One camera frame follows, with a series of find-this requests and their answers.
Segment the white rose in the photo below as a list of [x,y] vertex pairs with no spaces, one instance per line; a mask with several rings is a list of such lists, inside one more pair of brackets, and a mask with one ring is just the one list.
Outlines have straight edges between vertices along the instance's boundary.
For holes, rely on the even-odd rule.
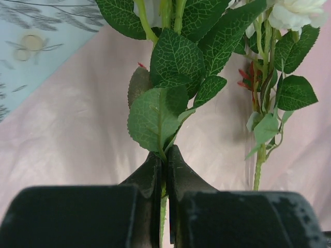
[[322,26],[327,19],[323,10],[326,0],[274,0],[269,16],[270,25],[276,29],[291,29],[301,34],[302,27]]

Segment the serrated leaf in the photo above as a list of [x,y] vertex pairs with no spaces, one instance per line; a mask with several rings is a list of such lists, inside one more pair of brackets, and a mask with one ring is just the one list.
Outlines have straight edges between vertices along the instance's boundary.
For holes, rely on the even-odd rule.
[[211,100],[227,84],[227,80],[216,75],[207,77],[201,84],[194,99],[193,107],[197,108]]
[[276,103],[280,110],[298,110],[316,102],[314,90],[303,76],[291,75],[278,82]]
[[276,43],[275,48],[275,67],[281,71],[284,61],[284,72],[290,74],[302,63],[310,49],[314,46],[320,33],[319,28],[306,25],[302,28],[301,37],[294,42],[292,33],[288,32],[281,40]]
[[129,90],[128,90],[128,104],[129,108],[131,108],[132,103],[137,99],[140,95],[145,93],[146,91],[153,88],[151,80],[149,78],[149,71],[147,71],[143,67],[138,67],[129,83]]
[[187,0],[181,35],[193,42],[202,39],[220,19],[229,2],[230,0]]
[[[178,74],[190,78],[192,81],[186,84],[190,99],[197,93],[205,76],[203,55],[197,45],[168,28],[163,30],[154,47],[150,68],[154,86]],[[167,87],[176,85],[168,82]]]
[[267,110],[267,106],[270,101],[271,88],[277,83],[277,79],[277,70],[273,69],[273,71],[268,75],[266,82],[264,82],[261,86],[260,100],[263,112],[266,112]]
[[217,75],[229,60],[246,28],[266,9],[266,0],[255,0],[230,10],[200,40],[207,76]]
[[242,36],[242,38],[239,41],[238,45],[234,49],[234,52],[237,53],[237,54],[246,55],[245,48],[246,48],[245,36]]
[[293,115],[294,111],[285,111],[283,116],[281,117],[281,123],[283,125],[288,121],[288,119]]
[[254,128],[254,137],[257,144],[264,144],[278,134],[278,120],[272,114],[266,114]]
[[146,39],[140,19],[133,12],[133,0],[96,0],[96,3],[113,29],[132,39]]
[[260,147],[261,147],[260,144],[257,144],[256,146],[254,146],[254,147],[250,150],[250,152],[246,155],[245,160],[248,159],[248,158],[250,158],[250,157],[251,157],[252,155],[254,155],[256,152],[258,152],[259,149],[260,149]]
[[186,88],[153,88],[132,104],[128,130],[141,147],[158,152],[178,129],[179,115],[188,103]]

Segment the pink fabric backdrop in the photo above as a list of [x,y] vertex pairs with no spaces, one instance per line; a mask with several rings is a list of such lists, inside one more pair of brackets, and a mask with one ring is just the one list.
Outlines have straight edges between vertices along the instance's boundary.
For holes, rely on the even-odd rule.
[[[331,12],[330,1],[325,8]],[[330,39],[331,20],[295,72],[312,83],[320,102],[289,119],[260,186],[303,194],[323,230],[331,230]],[[150,43],[105,26],[0,123],[0,216],[24,187],[116,184],[145,160],[147,151],[127,133],[126,95],[137,62],[148,65],[150,54]],[[176,141],[186,162],[220,190],[252,185],[254,161],[244,161],[252,145],[245,127],[250,93],[236,84],[243,65],[241,56],[231,57],[222,71],[227,86],[185,122]]]

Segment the patterned tablecloth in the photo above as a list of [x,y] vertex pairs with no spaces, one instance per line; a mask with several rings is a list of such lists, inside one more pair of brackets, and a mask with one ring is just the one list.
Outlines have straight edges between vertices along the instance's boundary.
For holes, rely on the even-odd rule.
[[94,0],[0,0],[0,122],[105,23]]

